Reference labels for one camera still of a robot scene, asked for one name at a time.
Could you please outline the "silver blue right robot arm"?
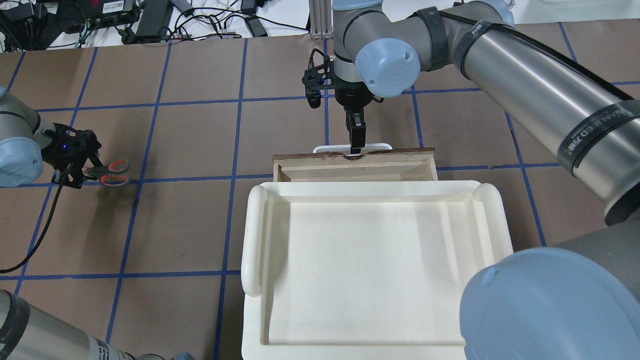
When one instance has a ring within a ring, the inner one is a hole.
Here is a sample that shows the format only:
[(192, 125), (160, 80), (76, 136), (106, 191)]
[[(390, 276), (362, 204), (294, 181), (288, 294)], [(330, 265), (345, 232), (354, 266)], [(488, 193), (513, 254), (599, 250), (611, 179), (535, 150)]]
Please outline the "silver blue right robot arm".
[[(365, 107), (398, 97), (420, 72), (456, 68), (477, 91), (435, 95), (436, 129), (494, 141), (518, 124), (606, 204), (606, 227), (557, 246), (517, 251), (462, 293), (469, 360), (639, 358), (639, 100), (514, 28), (503, 0), (461, 0), (392, 21), (381, 0), (331, 3), (333, 53), (310, 59), (313, 109), (332, 89), (350, 153), (366, 146)], [(480, 116), (471, 111), (480, 105)], [(454, 117), (462, 116), (462, 125)]]

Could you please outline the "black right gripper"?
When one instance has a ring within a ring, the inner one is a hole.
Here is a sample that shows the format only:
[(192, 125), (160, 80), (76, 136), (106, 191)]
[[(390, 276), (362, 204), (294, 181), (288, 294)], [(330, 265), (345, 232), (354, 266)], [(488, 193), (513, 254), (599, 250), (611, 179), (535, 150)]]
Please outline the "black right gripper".
[(335, 71), (335, 61), (322, 50), (312, 50), (307, 69), (302, 76), (304, 93), (311, 109), (322, 104), (323, 91), (334, 91), (334, 98), (345, 110), (345, 125), (349, 128), (350, 155), (360, 155), (366, 146), (367, 125), (364, 109), (383, 98), (373, 95), (363, 82), (341, 79)]

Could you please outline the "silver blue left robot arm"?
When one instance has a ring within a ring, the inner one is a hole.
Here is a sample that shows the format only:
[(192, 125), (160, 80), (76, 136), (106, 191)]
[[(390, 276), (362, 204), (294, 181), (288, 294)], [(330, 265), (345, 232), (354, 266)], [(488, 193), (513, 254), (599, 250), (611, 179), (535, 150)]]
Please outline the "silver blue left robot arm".
[(0, 184), (12, 188), (33, 183), (44, 166), (54, 169), (51, 183), (80, 189), (95, 180), (86, 163), (102, 167), (102, 148), (92, 130), (77, 130), (46, 120), (38, 111), (0, 89)]

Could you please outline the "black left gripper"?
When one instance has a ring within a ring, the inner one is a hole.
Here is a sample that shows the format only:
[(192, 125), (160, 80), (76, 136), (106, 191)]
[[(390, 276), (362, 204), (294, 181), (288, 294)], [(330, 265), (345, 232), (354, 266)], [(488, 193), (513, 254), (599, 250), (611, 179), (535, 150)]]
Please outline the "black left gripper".
[(99, 150), (102, 143), (98, 141), (92, 130), (76, 130), (71, 126), (55, 126), (54, 129), (42, 131), (42, 135), (51, 139), (42, 150), (42, 160), (54, 169), (52, 183), (72, 189), (82, 189), (86, 173), (104, 166), (100, 159)]

